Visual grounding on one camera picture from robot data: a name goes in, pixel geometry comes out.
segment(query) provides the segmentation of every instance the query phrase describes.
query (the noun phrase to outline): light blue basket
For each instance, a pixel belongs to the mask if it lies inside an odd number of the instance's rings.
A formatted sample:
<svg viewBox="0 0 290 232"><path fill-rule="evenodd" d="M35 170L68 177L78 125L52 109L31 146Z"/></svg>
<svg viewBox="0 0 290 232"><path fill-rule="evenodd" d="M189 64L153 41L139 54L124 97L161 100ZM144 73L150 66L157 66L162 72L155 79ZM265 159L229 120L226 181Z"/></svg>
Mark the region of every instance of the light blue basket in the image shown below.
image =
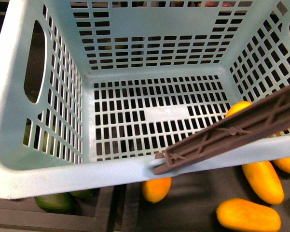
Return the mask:
<svg viewBox="0 0 290 232"><path fill-rule="evenodd" d="M290 0L208 4L11 0L0 35L0 197L161 177L154 153L289 85ZM45 65L32 103L35 25ZM163 176L290 157L290 129L281 134Z"/></svg>

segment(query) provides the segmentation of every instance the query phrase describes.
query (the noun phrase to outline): mango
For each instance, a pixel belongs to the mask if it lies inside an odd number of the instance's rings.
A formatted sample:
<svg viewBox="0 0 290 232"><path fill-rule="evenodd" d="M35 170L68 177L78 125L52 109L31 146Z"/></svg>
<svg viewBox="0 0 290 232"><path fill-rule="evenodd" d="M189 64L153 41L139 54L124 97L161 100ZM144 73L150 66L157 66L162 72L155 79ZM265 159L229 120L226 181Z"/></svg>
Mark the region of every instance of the mango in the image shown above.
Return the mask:
<svg viewBox="0 0 290 232"><path fill-rule="evenodd" d="M284 199L281 181L270 161L242 165L242 170L254 192L269 204L280 204Z"/></svg>
<svg viewBox="0 0 290 232"><path fill-rule="evenodd" d="M281 170L290 173L290 157L273 160L273 163Z"/></svg>
<svg viewBox="0 0 290 232"><path fill-rule="evenodd" d="M277 232L281 228L281 218L276 210L240 198L222 202L216 214L219 223L231 230Z"/></svg>

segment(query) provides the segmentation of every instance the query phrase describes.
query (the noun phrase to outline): dark gray surface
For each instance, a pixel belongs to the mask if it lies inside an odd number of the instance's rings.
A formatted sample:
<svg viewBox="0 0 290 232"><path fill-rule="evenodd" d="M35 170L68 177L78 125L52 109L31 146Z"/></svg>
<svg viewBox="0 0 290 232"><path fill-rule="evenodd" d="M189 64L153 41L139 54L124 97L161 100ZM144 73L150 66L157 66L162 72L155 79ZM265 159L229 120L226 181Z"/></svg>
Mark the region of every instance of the dark gray surface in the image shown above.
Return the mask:
<svg viewBox="0 0 290 232"><path fill-rule="evenodd" d="M10 201L0 199L0 228L69 231L69 232L111 232L110 208L114 187L97 191L90 199L75 199L77 215L47 213L34 202L34 198Z"/></svg>
<svg viewBox="0 0 290 232"><path fill-rule="evenodd" d="M290 175L277 170L285 192L280 205L270 206L251 189L241 167L231 167L173 178L165 199L146 202L139 184L128 185L124 205L123 232L228 232L216 218L218 205L230 198L243 198L278 211L281 232L290 232Z"/></svg>

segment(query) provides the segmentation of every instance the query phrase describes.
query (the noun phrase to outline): brown plastic bar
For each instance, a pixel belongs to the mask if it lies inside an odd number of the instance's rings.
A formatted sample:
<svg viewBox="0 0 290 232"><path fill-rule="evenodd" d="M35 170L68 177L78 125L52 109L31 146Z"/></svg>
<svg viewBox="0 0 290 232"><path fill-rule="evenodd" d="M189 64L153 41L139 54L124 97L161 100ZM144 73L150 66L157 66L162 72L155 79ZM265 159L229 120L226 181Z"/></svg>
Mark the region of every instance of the brown plastic bar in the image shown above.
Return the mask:
<svg viewBox="0 0 290 232"><path fill-rule="evenodd" d="M290 85L179 141L165 151L165 174L290 128Z"/></svg>

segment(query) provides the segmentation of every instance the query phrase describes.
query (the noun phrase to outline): black tray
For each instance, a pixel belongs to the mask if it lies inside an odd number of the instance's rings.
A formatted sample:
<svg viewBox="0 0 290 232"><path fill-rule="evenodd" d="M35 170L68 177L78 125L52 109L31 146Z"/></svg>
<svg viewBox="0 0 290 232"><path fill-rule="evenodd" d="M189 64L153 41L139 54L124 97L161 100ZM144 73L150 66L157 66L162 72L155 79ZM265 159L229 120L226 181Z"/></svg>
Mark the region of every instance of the black tray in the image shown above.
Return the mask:
<svg viewBox="0 0 290 232"><path fill-rule="evenodd" d="M290 174L276 169L285 192L280 205L268 205L251 189L241 167L222 168L173 177L169 194L156 204L142 198L140 183L126 187L122 232L230 232L215 210L230 198L243 198L278 211L281 232L290 232Z"/></svg>

